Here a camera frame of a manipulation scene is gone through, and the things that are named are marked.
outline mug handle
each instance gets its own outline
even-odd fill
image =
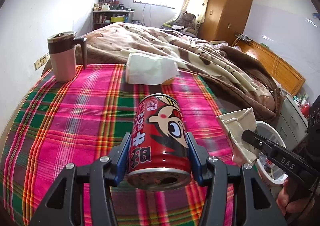
[[[81,45],[83,68],[86,69],[87,68],[87,38],[78,37],[73,39],[72,43]]]

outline yellow box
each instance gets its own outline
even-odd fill
[[[112,23],[124,23],[125,21],[125,16],[117,16],[117,17],[111,17],[111,22]]]

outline human hand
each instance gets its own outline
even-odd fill
[[[291,214],[301,213],[310,200],[310,197],[307,197],[307,198],[299,199],[299,200],[296,200],[294,202],[289,203],[289,195],[287,192],[289,180],[290,179],[287,178],[284,181],[283,188],[280,191],[278,198],[276,199],[276,203],[278,204],[283,215],[285,215],[286,213],[291,213]],[[305,217],[310,212],[314,203],[315,203],[315,200],[312,199],[310,204],[305,209],[305,211],[303,212],[303,214],[301,215],[300,218]]]

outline wooden headboard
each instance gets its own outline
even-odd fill
[[[305,78],[285,60],[255,41],[252,42],[252,44],[247,44],[240,40],[237,46],[239,46],[244,53],[259,60],[267,72],[291,95],[296,95],[306,81]]]

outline metal screw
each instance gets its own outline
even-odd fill
[[[249,164],[249,163],[245,163],[245,164],[243,165],[243,167],[244,167],[245,169],[247,169],[247,170],[250,170],[250,169],[252,168],[252,165]]]
[[[75,167],[75,165],[74,165],[73,163],[68,163],[68,164],[66,164],[66,168],[67,168],[68,170],[73,169],[74,167]]]
[[[109,159],[110,159],[110,157],[108,157],[108,156],[102,156],[102,157],[100,157],[100,161],[101,161],[101,162],[108,162]]]
[[[210,156],[210,157],[208,157],[208,160],[209,160],[210,162],[212,162],[212,163],[215,163],[215,162],[218,161],[218,158],[215,157],[215,156]]]

